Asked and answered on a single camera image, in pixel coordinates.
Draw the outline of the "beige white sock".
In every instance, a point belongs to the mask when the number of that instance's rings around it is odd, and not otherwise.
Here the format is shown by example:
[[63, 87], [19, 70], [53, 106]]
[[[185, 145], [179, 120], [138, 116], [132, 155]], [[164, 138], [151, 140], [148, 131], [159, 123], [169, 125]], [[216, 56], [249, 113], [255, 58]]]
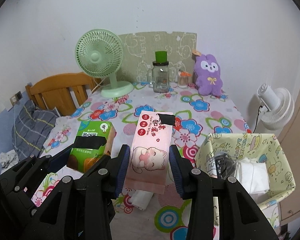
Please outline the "beige white sock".
[[153, 192], [136, 190], [130, 198], [130, 203], [141, 211], [147, 209], [151, 198], [153, 197]]

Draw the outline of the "green tissue pack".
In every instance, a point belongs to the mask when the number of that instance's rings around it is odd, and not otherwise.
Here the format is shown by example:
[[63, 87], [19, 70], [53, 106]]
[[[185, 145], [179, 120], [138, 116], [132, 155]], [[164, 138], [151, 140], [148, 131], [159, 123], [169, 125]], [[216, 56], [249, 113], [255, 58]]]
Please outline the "green tissue pack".
[[111, 155], [115, 134], [109, 121], [81, 122], [67, 167], [86, 173], [103, 155]]

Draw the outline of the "purple plush bunny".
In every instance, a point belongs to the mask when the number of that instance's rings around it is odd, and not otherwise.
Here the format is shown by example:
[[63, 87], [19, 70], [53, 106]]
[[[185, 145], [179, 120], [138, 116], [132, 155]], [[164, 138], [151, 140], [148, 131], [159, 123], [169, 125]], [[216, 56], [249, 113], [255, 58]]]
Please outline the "purple plush bunny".
[[216, 58], [211, 54], [204, 55], [197, 50], [193, 50], [192, 54], [195, 58], [194, 73], [198, 93], [203, 96], [221, 97], [223, 81], [221, 80], [221, 69]]

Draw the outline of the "white standing fan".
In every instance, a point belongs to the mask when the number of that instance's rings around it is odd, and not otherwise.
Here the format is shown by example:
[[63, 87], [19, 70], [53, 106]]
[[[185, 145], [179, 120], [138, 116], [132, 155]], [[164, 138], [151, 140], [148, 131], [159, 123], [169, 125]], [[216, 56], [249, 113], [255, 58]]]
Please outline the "white standing fan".
[[262, 84], [257, 90], [257, 97], [262, 105], [256, 117], [254, 132], [259, 123], [269, 131], [282, 129], [294, 114], [295, 102], [286, 88], [272, 89], [267, 83]]

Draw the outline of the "green desk fan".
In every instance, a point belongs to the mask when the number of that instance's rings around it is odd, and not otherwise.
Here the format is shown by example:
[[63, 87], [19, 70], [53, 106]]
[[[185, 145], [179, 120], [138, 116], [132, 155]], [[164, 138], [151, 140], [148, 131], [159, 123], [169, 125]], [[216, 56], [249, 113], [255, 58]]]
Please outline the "green desk fan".
[[117, 81], [116, 73], [123, 62], [123, 44], [113, 32], [94, 29], [85, 33], [76, 44], [75, 59], [90, 77], [109, 79], [109, 84], [101, 89], [102, 97], [117, 98], [133, 91], [130, 82]]

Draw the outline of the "wall socket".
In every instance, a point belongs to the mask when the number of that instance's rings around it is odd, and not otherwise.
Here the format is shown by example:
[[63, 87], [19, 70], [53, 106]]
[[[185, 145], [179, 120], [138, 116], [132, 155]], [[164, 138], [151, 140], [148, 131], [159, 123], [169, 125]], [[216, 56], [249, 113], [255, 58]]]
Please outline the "wall socket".
[[21, 91], [17, 92], [14, 96], [10, 98], [10, 102], [12, 105], [16, 104], [23, 98]]

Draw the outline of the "blue bed sheet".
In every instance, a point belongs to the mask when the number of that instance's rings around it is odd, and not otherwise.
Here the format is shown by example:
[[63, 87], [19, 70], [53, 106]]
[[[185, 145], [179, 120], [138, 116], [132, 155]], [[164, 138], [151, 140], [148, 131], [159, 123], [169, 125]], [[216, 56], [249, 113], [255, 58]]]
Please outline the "blue bed sheet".
[[15, 119], [22, 109], [23, 105], [28, 99], [20, 100], [14, 107], [9, 111], [4, 109], [0, 113], [0, 153], [10, 151], [12, 146], [12, 127], [15, 123]]

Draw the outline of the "white cloth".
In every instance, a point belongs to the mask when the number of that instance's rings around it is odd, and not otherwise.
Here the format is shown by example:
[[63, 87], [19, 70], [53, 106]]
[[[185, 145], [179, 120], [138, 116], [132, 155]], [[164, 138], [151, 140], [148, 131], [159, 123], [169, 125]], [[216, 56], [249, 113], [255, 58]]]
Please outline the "white cloth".
[[234, 177], [249, 194], [264, 194], [270, 189], [265, 163], [243, 158], [236, 162]]
[[14, 165], [17, 165], [17, 163], [19, 163], [19, 158], [15, 150], [10, 150], [6, 153], [0, 153], [0, 164], [2, 172], [5, 172]]

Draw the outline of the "floral tablecloth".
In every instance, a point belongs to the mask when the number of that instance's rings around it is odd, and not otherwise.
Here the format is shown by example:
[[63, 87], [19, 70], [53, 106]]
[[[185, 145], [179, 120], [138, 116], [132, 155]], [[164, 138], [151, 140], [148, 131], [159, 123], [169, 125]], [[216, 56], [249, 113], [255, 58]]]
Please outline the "floral tablecloth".
[[[186, 88], [172, 85], [167, 93], [158, 94], [146, 83], [137, 83], [131, 93], [118, 98], [105, 99], [95, 93], [78, 109], [59, 118], [44, 142], [43, 155], [55, 155], [72, 144], [79, 133], [90, 136], [95, 123], [101, 125], [101, 131], [112, 124], [116, 130], [113, 155], [123, 144], [131, 145], [134, 138], [138, 139], [139, 156], [133, 174], [147, 173], [150, 166], [165, 169], [168, 157], [157, 153], [158, 142], [165, 135], [158, 112], [175, 116], [170, 142], [190, 161], [194, 161], [210, 133], [250, 132], [226, 94], [202, 96], [193, 85]], [[122, 189], [113, 202], [116, 212], [110, 225], [113, 239], [185, 239], [191, 201], [179, 197], [172, 173], [167, 172], [166, 176], [164, 193], [154, 194], [145, 210], [134, 204], [133, 188]]]

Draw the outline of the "white crumpled cloth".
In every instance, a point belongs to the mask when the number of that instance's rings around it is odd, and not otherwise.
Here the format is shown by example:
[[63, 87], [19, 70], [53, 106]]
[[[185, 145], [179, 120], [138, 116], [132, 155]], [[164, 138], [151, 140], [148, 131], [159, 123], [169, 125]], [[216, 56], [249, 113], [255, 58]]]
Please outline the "white crumpled cloth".
[[17, 163], [19, 163], [19, 158], [15, 150], [10, 150], [6, 153], [0, 153], [0, 164], [2, 172], [5, 172], [14, 165], [17, 165]]

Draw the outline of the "green cup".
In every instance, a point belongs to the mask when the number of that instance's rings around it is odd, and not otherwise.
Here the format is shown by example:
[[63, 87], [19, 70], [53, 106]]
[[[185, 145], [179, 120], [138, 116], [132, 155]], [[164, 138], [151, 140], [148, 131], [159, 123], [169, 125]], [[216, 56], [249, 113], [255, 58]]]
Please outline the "green cup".
[[156, 51], [155, 52], [155, 61], [156, 61], [156, 63], [167, 62], [167, 51]]

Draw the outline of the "grey plaid pillow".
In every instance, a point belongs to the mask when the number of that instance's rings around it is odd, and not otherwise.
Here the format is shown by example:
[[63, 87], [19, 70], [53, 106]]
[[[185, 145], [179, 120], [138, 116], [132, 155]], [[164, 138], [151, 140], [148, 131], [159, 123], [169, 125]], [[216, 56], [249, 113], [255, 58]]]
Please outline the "grey plaid pillow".
[[12, 144], [19, 161], [42, 153], [58, 117], [57, 109], [41, 109], [32, 100], [23, 105], [12, 128]]

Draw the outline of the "yellow cartoon fabric bin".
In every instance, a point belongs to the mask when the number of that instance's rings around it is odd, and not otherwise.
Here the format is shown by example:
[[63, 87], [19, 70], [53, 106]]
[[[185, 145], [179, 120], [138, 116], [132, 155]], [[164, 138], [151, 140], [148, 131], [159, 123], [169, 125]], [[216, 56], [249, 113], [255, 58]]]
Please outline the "yellow cartoon fabric bin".
[[253, 161], [266, 168], [269, 189], [254, 195], [255, 202], [271, 226], [279, 226], [278, 204], [296, 187], [285, 153], [273, 134], [213, 133], [209, 134], [196, 156], [196, 166], [211, 177], [217, 177], [215, 157], [225, 153], [232, 161]]

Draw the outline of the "black speckled cloth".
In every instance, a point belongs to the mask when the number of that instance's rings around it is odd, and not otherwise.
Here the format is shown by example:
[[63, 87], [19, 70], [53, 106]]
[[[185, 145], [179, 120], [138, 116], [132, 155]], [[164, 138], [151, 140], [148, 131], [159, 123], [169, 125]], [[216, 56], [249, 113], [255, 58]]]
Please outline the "black speckled cloth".
[[229, 155], [226, 152], [217, 153], [214, 156], [217, 178], [225, 180], [228, 177], [234, 177], [238, 158]]

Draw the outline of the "cotton swab jar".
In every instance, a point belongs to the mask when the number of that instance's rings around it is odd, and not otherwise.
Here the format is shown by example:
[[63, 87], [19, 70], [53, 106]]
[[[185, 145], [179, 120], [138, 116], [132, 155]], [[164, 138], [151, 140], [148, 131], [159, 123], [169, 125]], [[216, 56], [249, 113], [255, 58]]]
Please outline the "cotton swab jar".
[[192, 75], [186, 71], [179, 70], [178, 78], [177, 78], [177, 85], [179, 88], [186, 88], [189, 84], [190, 78]]

